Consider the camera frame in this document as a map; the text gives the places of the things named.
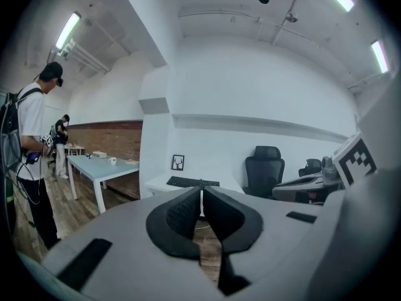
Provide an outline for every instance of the keyboard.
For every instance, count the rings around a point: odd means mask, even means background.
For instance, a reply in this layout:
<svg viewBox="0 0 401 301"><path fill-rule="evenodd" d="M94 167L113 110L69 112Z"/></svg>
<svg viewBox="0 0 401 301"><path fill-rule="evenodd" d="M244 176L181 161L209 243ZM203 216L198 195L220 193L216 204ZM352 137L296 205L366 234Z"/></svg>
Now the keyboard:
<svg viewBox="0 0 401 301"><path fill-rule="evenodd" d="M192 179L172 176L167 181L167 185L177 187L193 187L193 186L220 186L220 182L205 181L204 179Z"/></svg>

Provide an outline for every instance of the person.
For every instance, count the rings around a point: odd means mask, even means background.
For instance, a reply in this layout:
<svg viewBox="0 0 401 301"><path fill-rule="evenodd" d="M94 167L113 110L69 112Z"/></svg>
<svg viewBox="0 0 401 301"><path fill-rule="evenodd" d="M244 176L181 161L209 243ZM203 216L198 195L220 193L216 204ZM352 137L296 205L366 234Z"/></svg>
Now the person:
<svg viewBox="0 0 401 301"><path fill-rule="evenodd" d="M32 93L18 106L18 129L23 152L39 152L42 154L49 152L48 146L40 141L44 95L52 91L55 86L63 84L62 74L63 68L59 63L49 63L39 74L39 79L24 87L19 93L19 97L21 97L34 88L40 88L42 91ZM16 177L19 186L22 187L22 192L28 196L36 230L49 250L59 239L57 238L57 227L43 178L45 170L43 158L40 156L35 163L27 164L27 157L26 154L23 155L17 168Z"/></svg>
<svg viewBox="0 0 401 301"><path fill-rule="evenodd" d="M66 127L70 121L70 116L65 114L61 119L57 120L55 125L56 137L54 138L54 143L57 149L56 157L56 174L60 175L63 179L68 179L65 169L65 152L64 145L67 143L68 134Z"/></svg>

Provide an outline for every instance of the small box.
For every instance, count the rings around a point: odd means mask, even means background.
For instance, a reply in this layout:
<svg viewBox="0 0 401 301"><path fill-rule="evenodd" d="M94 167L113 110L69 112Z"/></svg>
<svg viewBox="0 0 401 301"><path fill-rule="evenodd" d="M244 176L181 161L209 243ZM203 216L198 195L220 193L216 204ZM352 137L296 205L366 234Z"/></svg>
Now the small box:
<svg viewBox="0 0 401 301"><path fill-rule="evenodd" d="M103 152L93 152L92 153L94 156L97 156L99 158L107 158L107 154Z"/></svg>
<svg viewBox="0 0 401 301"><path fill-rule="evenodd" d="M345 188L377 169L361 132L348 138L334 152L332 160Z"/></svg>

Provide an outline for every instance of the brick wall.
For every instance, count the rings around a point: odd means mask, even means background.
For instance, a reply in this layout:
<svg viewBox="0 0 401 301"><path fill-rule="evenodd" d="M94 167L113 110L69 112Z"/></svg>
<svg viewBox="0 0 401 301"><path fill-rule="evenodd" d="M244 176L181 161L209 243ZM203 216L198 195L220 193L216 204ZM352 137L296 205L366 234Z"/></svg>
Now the brick wall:
<svg viewBox="0 0 401 301"><path fill-rule="evenodd" d="M106 152L108 156L139 161L142 122L105 122L68 127L68 142L85 148L86 153ZM107 181L107 186L139 199L139 173Z"/></svg>

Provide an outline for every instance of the white t-shirt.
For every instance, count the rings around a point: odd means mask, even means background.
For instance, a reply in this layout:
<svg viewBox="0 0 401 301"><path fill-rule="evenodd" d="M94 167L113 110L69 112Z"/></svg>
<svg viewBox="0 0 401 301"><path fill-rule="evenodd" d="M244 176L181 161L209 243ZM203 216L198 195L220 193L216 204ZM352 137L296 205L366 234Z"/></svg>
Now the white t-shirt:
<svg viewBox="0 0 401 301"><path fill-rule="evenodd" d="M30 83L28 86L22 89L21 93L19 94L19 98L33 88L40 88L40 86L37 83ZM36 140L40 140L43 113L44 95L42 93L32 93L19 104L18 125L20 140L22 139L22 136L34 136ZM23 155L23 162L26 162L25 155ZM40 159L34 164L26 164L25 166L19 164L17 168L17 176L22 179L33 179L34 181L37 181L44 177L44 165L45 164L42 157L40 157Z"/></svg>

